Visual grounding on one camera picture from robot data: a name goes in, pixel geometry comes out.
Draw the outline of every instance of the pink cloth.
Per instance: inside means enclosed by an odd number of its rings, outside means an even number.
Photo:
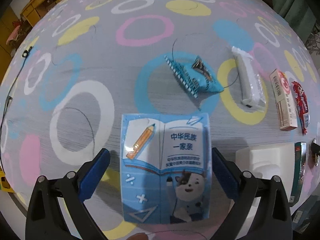
[[[12,40],[15,41],[15,40],[17,40],[18,30],[19,30],[19,29],[20,29],[20,25],[17,26],[17,27],[13,30],[13,32],[10,34],[10,36],[8,37],[7,42],[6,42],[5,44],[8,45],[9,41],[12,41]]]

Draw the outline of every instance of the blue card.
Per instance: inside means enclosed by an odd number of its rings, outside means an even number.
[[[169,224],[209,217],[208,114],[125,114],[121,126],[124,220]]]

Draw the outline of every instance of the blue snack package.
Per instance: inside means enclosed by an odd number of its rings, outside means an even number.
[[[208,114],[125,114],[120,148],[125,221],[173,224],[209,217]]]
[[[198,92],[220,93],[224,90],[214,73],[197,56],[193,64],[179,63],[164,56],[167,64],[187,91],[198,98]]]

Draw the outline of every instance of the orange pencil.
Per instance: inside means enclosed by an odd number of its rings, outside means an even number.
[[[140,135],[138,140],[132,146],[132,149],[133,149],[132,152],[127,153],[127,155],[126,155],[127,158],[132,160],[138,154],[140,149],[142,149],[142,147],[145,145],[145,143],[148,141],[148,139],[153,134],[153,131],[155,130],[155,126],[156,126],[156,124],[154,123],[153,125],[148,126],[143,131],[143,133]]]

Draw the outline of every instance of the red candy wrapper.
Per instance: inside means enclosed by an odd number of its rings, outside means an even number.
[[[302,127],[302,134],[305,135],[307,133],[307,127],[309,125],[309,107],[307,102],[307,96],[304,93],[301,85],[293,81],[293,91],[294,91],[294,97],[296,99],[296,105],[299,112],[301,127]]]

